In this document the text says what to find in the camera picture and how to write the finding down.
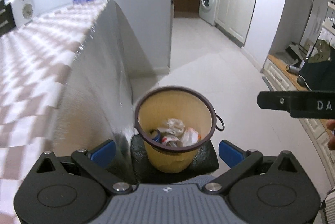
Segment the checkered tablecloth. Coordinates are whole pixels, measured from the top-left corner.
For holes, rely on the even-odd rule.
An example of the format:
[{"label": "checkered tablecloth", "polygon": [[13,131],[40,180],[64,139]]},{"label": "checkered tablecloth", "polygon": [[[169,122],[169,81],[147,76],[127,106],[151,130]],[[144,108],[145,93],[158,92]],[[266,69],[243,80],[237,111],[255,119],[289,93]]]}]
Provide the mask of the checkered tablecloth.
[{"label": "checkered tablecloth", "polygon": [[0,224],[20,223],[13,199],[44,150],[71,64],[107,1],[69,6],[0,38]]}]

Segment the blue gripper pad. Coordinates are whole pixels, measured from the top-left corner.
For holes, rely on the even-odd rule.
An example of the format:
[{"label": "blue gripper pad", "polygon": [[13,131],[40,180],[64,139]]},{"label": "blue gripper pad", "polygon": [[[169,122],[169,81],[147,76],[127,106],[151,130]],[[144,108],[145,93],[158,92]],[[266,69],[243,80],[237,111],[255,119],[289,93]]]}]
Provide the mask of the blue gripper pad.
[{"label": "blue gripper pad", "polygon": [[107,140],[101,145],[91,150],[88,157],[98,166],[106,168],[114,159],[116,154],[116,145],[114,140]]},{"label": "blue gripper pad", "polygon": [[245,151],[227,140],[222,140],[219,144],[219,156],[230,168],[232,168],[244,160]]}]

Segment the black leather cushion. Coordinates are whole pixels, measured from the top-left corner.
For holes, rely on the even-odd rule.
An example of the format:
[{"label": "black leather cushion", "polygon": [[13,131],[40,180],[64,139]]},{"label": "black leather cushion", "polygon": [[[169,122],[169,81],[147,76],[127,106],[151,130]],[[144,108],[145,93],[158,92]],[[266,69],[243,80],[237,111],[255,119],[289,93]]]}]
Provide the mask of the black leather cushion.
[{"label": "black leather cushion", "polygon": [[214,172],[219,168],[216,152],[210,141],[199,149],[198,154],[185,170],[176,174],[161,172],[151,165],[140,135],[133,136],[130,152],[136,183],[182,182],[199,175]]}]

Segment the washing machine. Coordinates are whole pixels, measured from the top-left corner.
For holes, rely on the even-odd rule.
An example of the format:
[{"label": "washing machine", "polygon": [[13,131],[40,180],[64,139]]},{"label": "washing machine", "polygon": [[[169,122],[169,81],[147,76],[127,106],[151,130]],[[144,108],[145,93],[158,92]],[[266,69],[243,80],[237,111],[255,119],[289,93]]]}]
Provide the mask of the washing machine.
[{"label": "washing machine", "polygon": [[217,0],[200,0],[199,16],[211,25],[215,21],[215,9]]}]

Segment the white drawer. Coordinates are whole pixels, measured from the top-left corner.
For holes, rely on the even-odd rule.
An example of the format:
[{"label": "white drawer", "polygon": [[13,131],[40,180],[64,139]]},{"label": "white drawer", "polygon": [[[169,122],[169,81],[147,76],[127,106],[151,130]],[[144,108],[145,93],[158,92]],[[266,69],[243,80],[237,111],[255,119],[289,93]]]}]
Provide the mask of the white drawer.
[{"label": "white drawer", "polygon": [[264,65],[264,75],[279,91],[292,91],[296,90],[293,83],[275,66],[269,59],[266,60]]},{"label": "white drawer", "polygon": [[315,140],[318,139],[326,131],[319,119],[299,118],[299,121],[304,127],[305,131],[309,131],[314,136]]},{"label": "white drawer", "polygon": [[335,178],[335,151],[330,151],[328,149],[328,140],[329,136],[327,132],[324,132],[318,139],[317,143],[319,144],[319,147],[322,151],[323,157],[321,157],[321,161],[325,167],[325,170],[329,175],[332,176],[332,178]]}]

